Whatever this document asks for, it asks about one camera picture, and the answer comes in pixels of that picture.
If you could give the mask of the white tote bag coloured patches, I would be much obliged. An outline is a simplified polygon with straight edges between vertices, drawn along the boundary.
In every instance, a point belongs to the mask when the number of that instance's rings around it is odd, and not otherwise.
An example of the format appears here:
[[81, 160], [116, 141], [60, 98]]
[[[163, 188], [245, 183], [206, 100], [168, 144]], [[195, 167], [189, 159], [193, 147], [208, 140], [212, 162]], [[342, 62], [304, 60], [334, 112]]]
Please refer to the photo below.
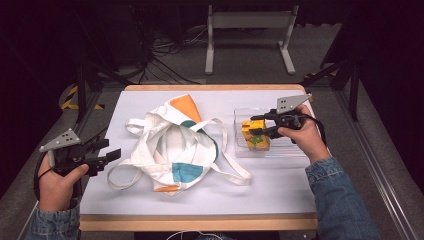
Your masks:
[[205, 132], [210, 121], [201, 119], [188, 94], [168, 100], [143, 119], [129, 119], [126, 129], [139, 140], [130, 157], [109, 170], [109, 186], [126, 189], [148, 175], [156, 192], [173, 196], [197, 184], [209, 170], [234, 184], [248, 185], [252, 174], [226, 153], [225, 124], [217, 118], [211, 122], [221, 129], [221, 143]]

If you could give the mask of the wooden table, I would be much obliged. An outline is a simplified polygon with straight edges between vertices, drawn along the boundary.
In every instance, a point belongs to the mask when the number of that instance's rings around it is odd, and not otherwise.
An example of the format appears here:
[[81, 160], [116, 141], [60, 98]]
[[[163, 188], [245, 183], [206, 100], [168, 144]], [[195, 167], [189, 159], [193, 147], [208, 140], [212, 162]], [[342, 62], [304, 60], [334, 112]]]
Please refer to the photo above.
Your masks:
[[[298, 84], [271, 85], [132, 85], [119, 96], [106, 133], [111, 149], [121, 149], [128, 158], [137, 142], [125, 128], [128, 119], [141, 118], [166, 100], [188, 90], [290, 90], [304, 91]], [[84, 231], [248, 231], [307, 230], [317, 226], [316, 210], [312, 213], [212, 215], [212, 216], [137, 216], [83, 215]]]

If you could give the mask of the white table mat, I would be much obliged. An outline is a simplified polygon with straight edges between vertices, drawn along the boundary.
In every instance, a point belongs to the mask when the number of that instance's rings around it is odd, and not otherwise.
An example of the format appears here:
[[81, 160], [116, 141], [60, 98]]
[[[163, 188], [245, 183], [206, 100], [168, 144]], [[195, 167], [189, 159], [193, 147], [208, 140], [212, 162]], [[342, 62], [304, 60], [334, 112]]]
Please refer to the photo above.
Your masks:
[[81, 202], [83, 215], [212, 216], [312, 213], [313, 195], [301, 157], [238, 158], [235, 154], [233, 112], [238, 108], [267, 108], [277, 99], [302, 95], [302, 90], [188, 90], [204, 120], [220, 119], [228, 129], [227, 153], [253, 175], [248, 185], [239, 186], [211, 170], [193, 187], [174, 196], [153, 190], [152, 179], [143, 175], [127, 189], [116, 190], [107, 174], [117, 161], [89, 180]]

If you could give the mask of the black metal stand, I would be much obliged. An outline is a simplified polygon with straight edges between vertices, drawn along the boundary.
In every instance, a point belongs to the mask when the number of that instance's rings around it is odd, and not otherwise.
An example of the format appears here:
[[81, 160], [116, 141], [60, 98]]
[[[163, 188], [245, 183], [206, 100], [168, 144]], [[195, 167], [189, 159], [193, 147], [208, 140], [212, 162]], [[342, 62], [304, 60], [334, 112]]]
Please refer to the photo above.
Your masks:
[[300, 82], [300, 84], [303, 87], [309, 86], [324, 77], [329, 77], [332, 73], [334, 73], [330, 82], [332, 90], [341, 91], [347, 83], [350, 83], [348, 110], [352, 119], [357, 121], [357, 100], [360, 82], [360, 67], [357, 61], [342, 60], [341, 62], [334, 63], [317, 73], [309, 73], [304, 76], [304, 79]]

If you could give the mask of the black tripod stand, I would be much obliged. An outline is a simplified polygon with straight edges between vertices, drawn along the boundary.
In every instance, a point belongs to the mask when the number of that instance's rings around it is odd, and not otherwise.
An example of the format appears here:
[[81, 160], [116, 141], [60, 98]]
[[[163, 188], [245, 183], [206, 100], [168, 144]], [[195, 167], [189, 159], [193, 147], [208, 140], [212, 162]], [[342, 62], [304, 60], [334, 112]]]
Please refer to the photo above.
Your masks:
[[83, 19], [77, 12], [74, 12], [74, 19], [77, 21], [77, 30], [79, 31], [79, 40], [75, 43], [76, 49], [75, 61], [77, 63], [77, 93], [78, 93], [78, 118], [77, 123], [82, 124], [88, 114], [94, 109], [94, 99], [102, 91], [104, 85], [98, 73], [102, 73], [113, 82], [121, 86], [128, 86], [131, 82], [109, 70], [105, 65], [94, 61], [89, 52], [94, 44], [91, 43], [91, 37], [87, 31]]

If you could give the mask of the clear plastic tray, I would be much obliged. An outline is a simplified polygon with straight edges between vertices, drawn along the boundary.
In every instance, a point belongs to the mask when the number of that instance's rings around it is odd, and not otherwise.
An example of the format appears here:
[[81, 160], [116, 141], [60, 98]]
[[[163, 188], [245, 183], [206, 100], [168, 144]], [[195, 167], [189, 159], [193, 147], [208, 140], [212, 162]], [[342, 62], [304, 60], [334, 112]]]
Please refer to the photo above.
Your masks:
[[[270, 139], [269, 151], [251, 151], [244, 140], [241, 132], [241, 125], [244, 120], [250, 120], [250, 117], [262, 115], [268, 112], [267, 108], [238, 108], [233, 112], [234, 131], [235, 131], [235, 154], [238, 158], [268, 158], [268, 157], [301, 157], [303, 152], [300, 148], [291, 142], [287, 137]], [[267, 127], [275, 125], [273, 120], [264, 120]]]

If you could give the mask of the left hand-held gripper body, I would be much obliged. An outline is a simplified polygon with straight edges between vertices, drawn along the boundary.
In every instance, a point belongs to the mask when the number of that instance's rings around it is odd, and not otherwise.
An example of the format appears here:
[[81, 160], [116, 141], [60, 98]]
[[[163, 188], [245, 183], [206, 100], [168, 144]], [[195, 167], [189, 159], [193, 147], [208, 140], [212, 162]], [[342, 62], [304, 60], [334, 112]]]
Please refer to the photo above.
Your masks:
[[78, 166], [87, 164], [87, 175], [92, 177], [103, 171], [108, 163], [106, 157], [87, 157], [88, 153], [95, 152], [88, 149], [92, 142], [83, 143], [73, 129], [69, 128], [42, 145], [39, 151], [49, 156], [50, 167], [62, 176], [66, 176]]

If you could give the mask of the yellow black hazard tape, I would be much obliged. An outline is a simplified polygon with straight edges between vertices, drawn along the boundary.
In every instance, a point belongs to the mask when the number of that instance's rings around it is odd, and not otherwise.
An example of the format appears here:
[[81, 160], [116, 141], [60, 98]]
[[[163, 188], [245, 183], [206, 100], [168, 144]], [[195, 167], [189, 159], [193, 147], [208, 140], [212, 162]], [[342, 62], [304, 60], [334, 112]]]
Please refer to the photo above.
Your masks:
[[62, 110], [65, 110], [65, 109], [78, 110], [79, 109], [79, 105], [77, 103], [73, 103], [73, 99], [76, 96], [77, 92], [78, 92], [77, 85], [73, 85], [69, 89], [64, 101], [60, 104], [60, 107]]

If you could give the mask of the person's right hand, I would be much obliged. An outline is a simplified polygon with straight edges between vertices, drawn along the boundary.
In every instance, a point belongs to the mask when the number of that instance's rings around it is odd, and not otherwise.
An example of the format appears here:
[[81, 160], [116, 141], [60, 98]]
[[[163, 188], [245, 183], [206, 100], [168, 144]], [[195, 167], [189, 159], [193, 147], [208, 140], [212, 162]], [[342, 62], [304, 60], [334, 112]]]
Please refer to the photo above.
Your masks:
[[280, 127], [278, 133], [296, 142], [298, 147], [309, 158], [310, 163], [329, 158], [328, 148], [321, 139], [318, 127], [313, 120], [306, 119], [300, 130]]

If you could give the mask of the aluminium floor rail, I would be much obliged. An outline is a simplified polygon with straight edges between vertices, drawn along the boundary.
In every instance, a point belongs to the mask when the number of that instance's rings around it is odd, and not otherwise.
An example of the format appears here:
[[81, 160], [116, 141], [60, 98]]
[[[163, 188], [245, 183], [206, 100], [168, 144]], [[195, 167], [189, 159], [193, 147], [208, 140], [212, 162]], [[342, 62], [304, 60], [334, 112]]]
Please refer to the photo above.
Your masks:
[[345, 117], [347, 118], [349, 126], [351, 127], [356, 140], [358, 141], [362, 155], [365, 158], [366, 166], [373, 178], [380, 196], [382, 197], [384, 205], [396, 226], [397, 231], [400, 234], [401, 239], [420, 240], [419, 235], [416, 233], [407, 216], [405, 215], [405, 212], [401, 207], [399, 199], [396, 196], [392, 185], [387, 180], [380, 164], [378, 163], [377, 157], [374, 154], [360, 124], [353, 120], [349, 111], [348, 98], [341, 91], [335, 91], [334, 94]]

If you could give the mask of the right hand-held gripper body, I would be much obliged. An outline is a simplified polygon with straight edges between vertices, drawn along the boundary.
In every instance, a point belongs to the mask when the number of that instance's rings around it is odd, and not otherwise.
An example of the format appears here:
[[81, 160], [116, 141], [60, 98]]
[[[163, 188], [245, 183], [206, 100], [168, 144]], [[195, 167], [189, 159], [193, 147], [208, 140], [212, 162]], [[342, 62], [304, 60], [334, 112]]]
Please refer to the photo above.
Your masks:
[[277, 99], [277, 106], [265, 114], [266, 120], [273, 120], [275, 125], [265, 129], [265, 135], [270, 139], [280, 138], [278, 133], [280, 127], [300, 130], [303, 127], [305, 114], [297, 109], [311, 97], [311, 94], [287, 96]]

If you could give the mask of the white metal stand frame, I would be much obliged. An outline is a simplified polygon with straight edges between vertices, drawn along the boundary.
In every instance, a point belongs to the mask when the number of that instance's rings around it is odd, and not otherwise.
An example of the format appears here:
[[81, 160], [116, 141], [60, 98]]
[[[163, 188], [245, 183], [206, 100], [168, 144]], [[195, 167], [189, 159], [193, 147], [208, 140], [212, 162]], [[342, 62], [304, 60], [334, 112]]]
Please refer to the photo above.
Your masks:
[[218, 12], [213, 6], [208, 6], [207, 33], [208, 45], [205, 60], [205, 73], [211, 75], [214, 66], [214, 30], [231, 28], [273, 28], [283, 29], [284, 39], [278, 42], [286, 71], [289, 75], [296, 73], [288, 46], [298, 16], [299, 6], [294, 5], [290, 10], [284, 11], [259, 11], [259, 12]]

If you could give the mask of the person's left hand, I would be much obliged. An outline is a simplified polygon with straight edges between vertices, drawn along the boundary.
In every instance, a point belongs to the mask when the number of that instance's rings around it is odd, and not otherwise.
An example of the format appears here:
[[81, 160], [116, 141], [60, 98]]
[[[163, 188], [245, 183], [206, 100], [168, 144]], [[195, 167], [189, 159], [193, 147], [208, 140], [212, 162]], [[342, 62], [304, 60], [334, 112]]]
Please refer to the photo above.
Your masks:
[[66, 176], [61, 176], [50, 169], [49, 158], [45, 155], [38, 171], [40, 191], [38, 208], [47, 212], [69, 210], [73, 185], [87, 173], [88, 169], [89, 166], [83, 164]]

